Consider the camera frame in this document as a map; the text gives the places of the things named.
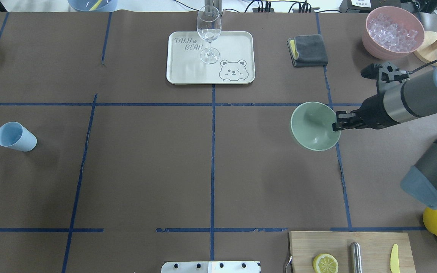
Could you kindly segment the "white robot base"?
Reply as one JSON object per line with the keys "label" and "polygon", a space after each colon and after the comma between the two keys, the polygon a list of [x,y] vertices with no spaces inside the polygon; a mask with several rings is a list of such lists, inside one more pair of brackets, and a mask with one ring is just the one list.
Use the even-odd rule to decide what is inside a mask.
{"label": "white robot base", "polygon": [[256,261],[176,261],[166,262],[162,273],[260,273],[260,262]]}

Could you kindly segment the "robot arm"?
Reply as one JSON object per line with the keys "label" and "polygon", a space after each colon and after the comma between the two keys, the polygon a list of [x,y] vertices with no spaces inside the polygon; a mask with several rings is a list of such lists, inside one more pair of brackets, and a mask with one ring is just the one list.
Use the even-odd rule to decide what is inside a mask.
{"label": "robot arm", "polygon": [[[336,112],[333,131],[380,130],[437,114],[437,68],[411,79],[410,72],[391,62],[373,63],[362,69],[361,76],[376,81],[377,94],[364,100],[357,110]],[[437,139],[400,185],[427,207],[437,209]]]}

